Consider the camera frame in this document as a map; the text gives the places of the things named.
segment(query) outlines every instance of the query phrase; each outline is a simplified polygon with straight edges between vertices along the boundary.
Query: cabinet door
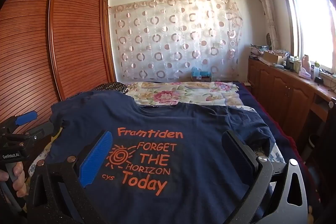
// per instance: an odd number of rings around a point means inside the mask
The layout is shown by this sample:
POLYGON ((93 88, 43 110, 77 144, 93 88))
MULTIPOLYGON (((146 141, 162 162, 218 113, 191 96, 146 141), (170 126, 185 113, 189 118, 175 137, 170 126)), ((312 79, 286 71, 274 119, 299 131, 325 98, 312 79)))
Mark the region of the cabinet door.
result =
POLYGON ((103 0, 103 23, 104 23, 104 36, 105 36, 105 47, 106 47, 106 56, 109 67, 112 68, 110 71, 110 78, 112 82, 116 81, 116 73, 113 66, 113 56, 110 40, 110 24, 109 24, 109 1, 103 0))
POLYGON ((268 113, 282 127, 288 109, 288 78, 283 73, 274 74, 272 91, 269 97, 268 113))
POLYGON ((258 61, 249 60, 249 68, 247 72, 248 82, 251 84, 251 93, 254 97, 258 94, 259 85, 259 68, 258 61))
POLYGON ((46 122, 58 101, 49 65, 47 10, 48 0, 6 0, 0 10, 0 121, 32 110, 38 114, 17 133, 46 122))
POLYGON ((258 102, 268 111, 269 95, 273 85, 274 76, 269 72, 267 65, 260 68, 260 81, 258 87, 258 102))
POLYGON ((102 0, 54 0, 53 47, 64 97, 110 82, 102 0))
POLYGON ((292 81, 288 91, 289 107, 283 124, 283 131, 296 141, 305 124, 314 91, 299 80, 293 79, 292 81))

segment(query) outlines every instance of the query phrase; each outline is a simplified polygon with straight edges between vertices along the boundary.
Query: human hand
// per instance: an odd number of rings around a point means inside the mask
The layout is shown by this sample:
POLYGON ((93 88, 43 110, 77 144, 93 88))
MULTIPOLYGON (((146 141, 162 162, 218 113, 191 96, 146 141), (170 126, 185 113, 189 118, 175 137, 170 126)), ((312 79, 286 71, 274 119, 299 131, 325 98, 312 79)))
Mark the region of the human hand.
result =
MULTIPOLYGON (((24 197, 27 194, 27 188, 25 185, 25 172, 23 171, 22 162, 16 163, 13 168, 13 173, 17 177, 13 182, 13 189, 16 191, 18 198, 24 197)), ((8 178, 8 173, 0 170, 0 181, 7 181, 8 178)))

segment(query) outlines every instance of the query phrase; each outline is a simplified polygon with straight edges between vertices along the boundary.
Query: sliding wardrobe door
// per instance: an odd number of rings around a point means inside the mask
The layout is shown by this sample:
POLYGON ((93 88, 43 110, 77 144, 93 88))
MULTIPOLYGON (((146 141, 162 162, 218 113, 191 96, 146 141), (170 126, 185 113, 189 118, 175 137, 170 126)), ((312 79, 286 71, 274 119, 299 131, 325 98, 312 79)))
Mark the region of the sliding wardrobe door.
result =
POLYGON ((0 10, 0 122, 35 110, 48 120, 58 101, 49 66, 47 14, 49 0, 6 0, 0 10))
POLYGON ((52 0, 49 24, 62 99, 110 81, 102 0, 52 0))

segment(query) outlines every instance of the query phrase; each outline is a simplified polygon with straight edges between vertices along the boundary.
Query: white curtain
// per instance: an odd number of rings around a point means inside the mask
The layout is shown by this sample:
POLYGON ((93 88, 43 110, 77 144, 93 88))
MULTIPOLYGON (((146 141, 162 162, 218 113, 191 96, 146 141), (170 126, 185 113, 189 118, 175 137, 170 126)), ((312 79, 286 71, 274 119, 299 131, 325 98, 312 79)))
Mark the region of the white curtain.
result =
POLYGON ((269 35, 271 38, 271 42, 272 42, 272 49, 273 50, 278 50, 280 49, 280 45, 278 42, 278 36, 277 36, 277 32, 275 30, 275 26, 274 26, 274 6, 273 6, 273 0, 261 0, 262 2, 262 6, 264 8, 265 11, 265 15, 267 18, 267 23, 269 26, 269 35))
POLYGON ((243 19, 234 0, 149 0, 112 7, 115 71, 125 83, 235 80, 243 19))

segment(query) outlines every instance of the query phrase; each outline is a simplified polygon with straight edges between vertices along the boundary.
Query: floral quilt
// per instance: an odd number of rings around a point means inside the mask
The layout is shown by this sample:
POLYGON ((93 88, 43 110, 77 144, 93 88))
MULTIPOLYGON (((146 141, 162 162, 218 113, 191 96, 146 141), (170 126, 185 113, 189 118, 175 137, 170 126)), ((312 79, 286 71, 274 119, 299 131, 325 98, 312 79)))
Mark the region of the floral quilt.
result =
POLYGON ((178 102, 198 105, 241 106, 233 83, 184 82, 151 83, 137 82, 127 85, 127 95, 140 105, 175 105, 178 102))

